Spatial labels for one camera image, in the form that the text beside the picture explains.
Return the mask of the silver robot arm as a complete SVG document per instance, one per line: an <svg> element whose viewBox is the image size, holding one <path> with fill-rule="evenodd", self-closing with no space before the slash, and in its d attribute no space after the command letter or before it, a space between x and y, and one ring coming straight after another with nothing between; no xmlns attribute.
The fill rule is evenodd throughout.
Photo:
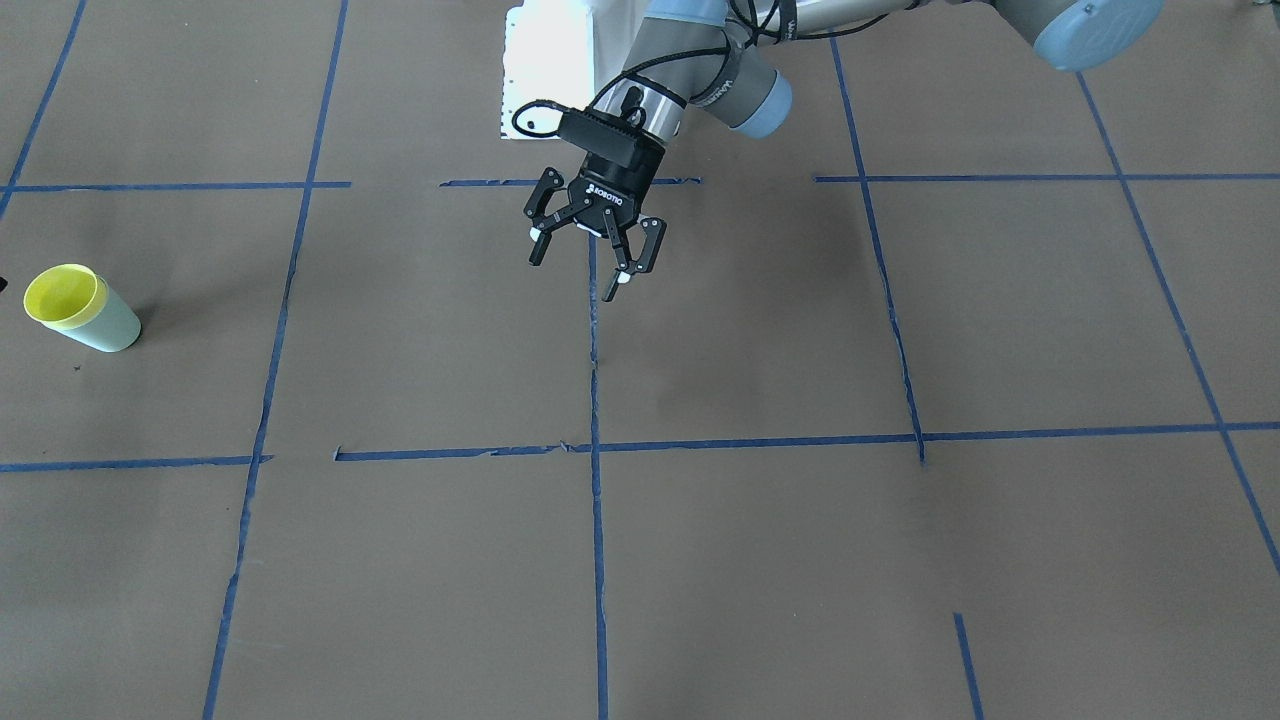
<svg viewBox="0 0 1280 720"><path fill-rule="evenodd" d="M584 99L529 97L507 131L559 140L582 160L573 176L547 168L522 208L527 261L540 266L570 227L613 254L605 299L650 273L667 223L644 210L685 117L703 111L749 138L773 135L794 106L794 87L774 64L783 47L864 33L922 1L646 1L618 67L595 72Z"/></svg>

